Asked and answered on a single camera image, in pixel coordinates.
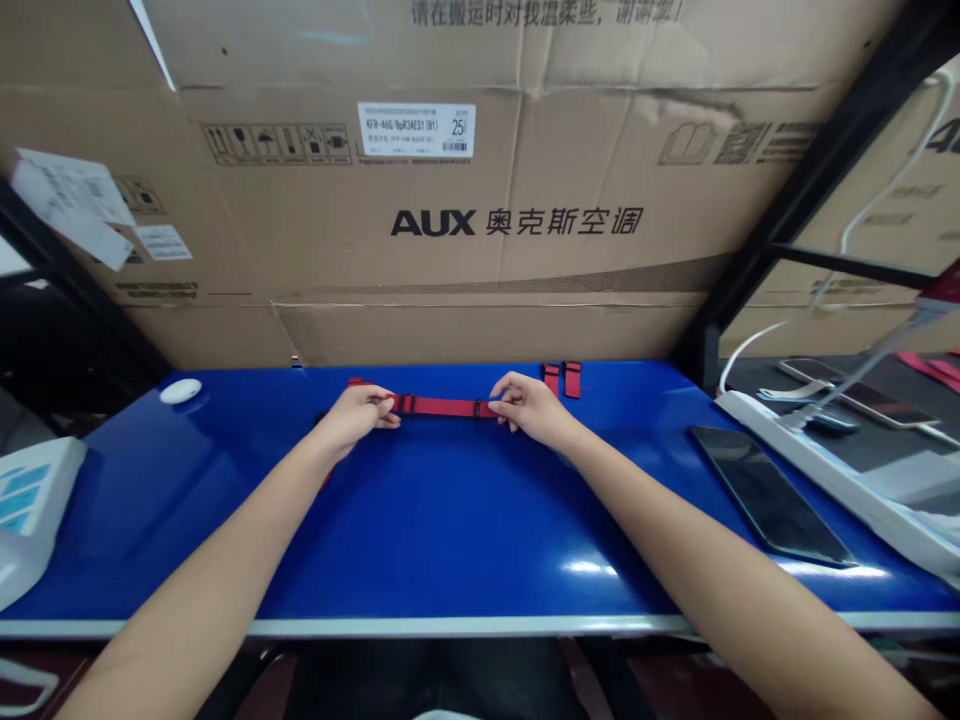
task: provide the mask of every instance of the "forearm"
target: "forearm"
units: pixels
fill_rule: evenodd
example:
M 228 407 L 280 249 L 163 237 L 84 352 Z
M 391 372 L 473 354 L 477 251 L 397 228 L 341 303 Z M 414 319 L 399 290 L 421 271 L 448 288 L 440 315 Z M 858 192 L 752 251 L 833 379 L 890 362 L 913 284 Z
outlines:
M 589 431 L 565 454 L 697 631 L 775 710 L 938 717 L 766 555 Z
M 192 718 L 332 467 L 320 443 L 301 441 L 137 611 L 58 717 Z

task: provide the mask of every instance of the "hand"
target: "hand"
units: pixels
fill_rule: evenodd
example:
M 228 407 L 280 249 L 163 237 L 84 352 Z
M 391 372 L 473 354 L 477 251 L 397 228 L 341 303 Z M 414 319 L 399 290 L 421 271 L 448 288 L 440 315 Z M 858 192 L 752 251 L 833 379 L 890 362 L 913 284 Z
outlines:
M 493 386 L 490 397 L 500 393 L 503 397 L 490 402 L 490 409 L 500 415 L 497 422 L 501 425 L 510 423 L 510 432 L 520 427 L 534 440 L 562 453 L 585 430 L 539 380 L 509 372 Z
M 400 417 L 393 409 L 392 392 L 377 385 L 356 385 L 343 391 L 326 417 L 310 433 L 340 462 L 360 438 L 374 428 L 396 430 Z

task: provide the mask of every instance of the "black plastic buckle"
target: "black plastic buckle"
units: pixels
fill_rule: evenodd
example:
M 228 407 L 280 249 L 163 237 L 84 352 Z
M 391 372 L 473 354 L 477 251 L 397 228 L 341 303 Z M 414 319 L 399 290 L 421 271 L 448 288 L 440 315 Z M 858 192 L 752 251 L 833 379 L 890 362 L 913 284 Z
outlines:
M 410 400 L 410 407 L 407 408 L 407 399 Z M 406 393 L 400 396 L 400 407 L 397 412 L 402 412 L 407 415 L 413 415 L 417 412 L 417 396 L 411 393 Z

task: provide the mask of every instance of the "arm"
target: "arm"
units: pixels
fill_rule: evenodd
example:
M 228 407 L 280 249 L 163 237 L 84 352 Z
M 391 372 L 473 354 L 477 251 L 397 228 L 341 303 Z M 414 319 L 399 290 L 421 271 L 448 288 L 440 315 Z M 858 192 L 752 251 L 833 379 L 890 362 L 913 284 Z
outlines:
M 509 373 L 490 403 L 565 455 L 697 631 L 780 717 L 938 718 L 873 648 L 770 558 Z
M 370 402 L 389 394 L 346 390 L 107 645 L 58 720 L 192 718 L 240 648 L 327 473 L 374 427 L 399 427 L 392 400 Z

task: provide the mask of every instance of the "black metal shelf frame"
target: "black metal shelf frame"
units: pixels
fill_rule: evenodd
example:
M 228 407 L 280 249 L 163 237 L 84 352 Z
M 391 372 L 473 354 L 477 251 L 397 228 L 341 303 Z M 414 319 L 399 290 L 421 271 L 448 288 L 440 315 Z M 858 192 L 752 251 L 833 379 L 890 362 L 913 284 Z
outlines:
M 96 358 L 104 374 L 128 401 L 155 387 L 173 370 L 53 231 L 2 179 L 0 237 L 31 266 L 29 270 L 0 277 L 0 290 L 37 280 L 50 283 L 65 300 L 64 312 L 69 313 L 74 331 L 69 340 Z
M 792 244 L 920 83 L 957 54 L 958 3 L 910 0 L 671 351 L 684 375 L 715 392 L 719 338 L 780 260 L 913 289 L 930 282 L 923 273 Z

